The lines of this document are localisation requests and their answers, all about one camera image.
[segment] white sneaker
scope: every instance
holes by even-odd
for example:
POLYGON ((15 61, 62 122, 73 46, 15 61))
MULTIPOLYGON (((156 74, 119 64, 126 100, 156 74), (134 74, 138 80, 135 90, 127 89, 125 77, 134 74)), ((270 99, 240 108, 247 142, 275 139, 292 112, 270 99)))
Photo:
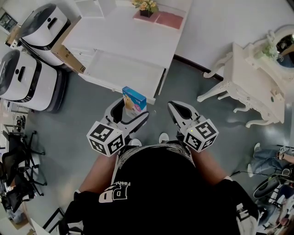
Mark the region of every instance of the white sneaker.
POLYGON ((254 151, 256 150, 256 148, 259 148, 260 147, 260 143, 257 143, 255 146, 254 146, 254 151))
POLYGON ((254 146, 254 152, 257 148, 260 148, 260 143, 257 143, 255 146, 254 146))
POLYGON ((166 134, 166 133, 161 133, 160 137, 159 137, 159 143, 161 144, 162 141, 169 141, 170 138, 169 138, 169 135, 166 134))
POLYGON ((142 143, 138 139, 132 139, 132 141, 129 143, 129 145, 142 147, 142 143))
POLYGON ((250 178, 254 176, 253 175, 251 164, 248 164, 248 166, 247 166, 247 172, 248 172, 248 175, 249 175, 250 178))

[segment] gray floor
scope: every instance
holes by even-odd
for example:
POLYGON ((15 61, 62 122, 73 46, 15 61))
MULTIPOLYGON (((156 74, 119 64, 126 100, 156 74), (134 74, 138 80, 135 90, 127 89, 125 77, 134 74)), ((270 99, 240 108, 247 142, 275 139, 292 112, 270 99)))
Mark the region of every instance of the gray floor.
MULTIPOLYGON (((244 170, 253 153, 256 142, 267 144, 288 144, 291 127, 292 107, 286 110, 284 124, 246 128, 245 123, 261 119, 256 111, 233 113, 242 106, 231 98, 221 101, 211 97, 202 103, 197 96, 205 93, 218 81, 204 79, 195 68, 173 61, 161 95, 154 106, 148 105, 150 118, 135 135, 143 144, 157 143, 161 132, 175 139, 176 126, 173 124, 167 102, 183 101, 193 105, 200 114, 210 118, 220 134, 209 151, 228 172, 244 170)), ((28 212, 40 225, 44 224, 57 207, 66 209, 89 172, 97 154, 90 148, 86 134, 95 121, 99 121, 105 109, 120 93, 88 83, 72 73, 63 106, 58 114, 46 112, 31 113, 28 116, 26 132, 38 131, 35 145, 44 148, 42 169, 48 181, 43 187, 44 197, 37 197, 27 203, 28 212)), ((234 177, 251 195, 254 188, 265 178, 246 173, 234 177)))

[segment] small cardboard box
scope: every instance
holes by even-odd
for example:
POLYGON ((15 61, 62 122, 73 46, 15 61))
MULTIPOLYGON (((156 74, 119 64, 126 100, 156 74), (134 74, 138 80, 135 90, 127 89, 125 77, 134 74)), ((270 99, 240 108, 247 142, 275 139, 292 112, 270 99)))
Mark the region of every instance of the small cardboard box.
POLYGON ((6 39, 6 44, 11 45, 13 43, 13 41, 16 38, 19 30, 20 30, 20 27, 18 25, 14 26, 11 33, 9 34, 9 36, 6 39))
POLYGON ((76 21, 74 21, 61 35, 61 37, 57 40, 54 46, 51 48, 51 52, 61 61, 63 61, 69 68, 71 68, 76 73, 84 73, 85 66, 82 65, 81 62, 78 61, 76 57, 64 46, 62 45, 63 41, 70 33, 70 31, 74 28, 74 26, 79 22, 81 17, 78 17, 76 21))
POLYGON ((35 235, 35 234, 36 234, 35 231, 30 229, 27 235, 35 235))
POLYGON ((135 118, 147 110, 146 97, 129 87, 123 88, 124 106, 128 116, 135 118))

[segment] hand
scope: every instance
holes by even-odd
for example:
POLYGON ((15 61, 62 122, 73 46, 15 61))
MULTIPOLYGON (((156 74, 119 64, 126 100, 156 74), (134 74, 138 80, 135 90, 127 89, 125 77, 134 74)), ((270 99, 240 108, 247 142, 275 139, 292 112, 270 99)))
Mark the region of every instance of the hand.
POLYGON ((276 226, 278 226, 280 224, 280 217, 277 218, 277 221, 276 221, 276 226))
POLYGON ((284 159, 284 153, 280 154, 280 152, 276 153, 276 158, 278 158, 279 160, 283 160, 284 159))

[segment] table leg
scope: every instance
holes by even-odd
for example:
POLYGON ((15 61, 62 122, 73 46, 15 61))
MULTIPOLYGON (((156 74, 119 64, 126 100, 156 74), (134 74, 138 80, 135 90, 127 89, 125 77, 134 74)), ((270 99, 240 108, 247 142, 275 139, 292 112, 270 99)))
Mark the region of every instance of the table leg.
POLYGON ((200 95, 197 98, 198 102, 202 102, 206 100, 207 98, 210 98, 214 95, 217 95, 221 92, 226 91, 227 82, 220 82, 217 85, 215 85, 213 88, 211 88, 208 92, 206 92, 204 95, 200 95))
POLYGON ((246 106, 245 108, 235 108, 234 113, 237 113, 237 111, 247 112, 249 109, 250 108, 248 106, 246 106))
POLYGON ((218 100, 222 100, 223 98, 226 98, 226 97, 229 97, 230 95, 229 95, 229 93, 227 92, 227 93, 225 93, 224 95, 221 95, 221 96, 219 96, 217 99, 218 100))
POLYGON ((254 121, 247 122, 246 123, 246 127, 247 128, 250 128, 250 126, 252 124, 266 126, 266 125, 269 125, 271 123, 273 123, 273 121, 270 121, 270 120, 269 121, 265 121, 265 120, 254 120, 254 121))
POLYGON ((212 67, 212 70, 211 70, 210 73, 204 73, 204 74, 203 74, 203 77, 205 77, 205 78, 211 78, 213 75, 215 75, 215 74, 217 73, 217 71, 218 71, 221 67, 223 67, 223 66, 228 62, 229 59, 232 58, 232 56, 233 56, 233 53, 232 53, 232 52, 228 53, 228 54, 226 55, 225 58, 220 59, 220 60, 219 60, 219 61, 218 61, 213 67, 212 67))

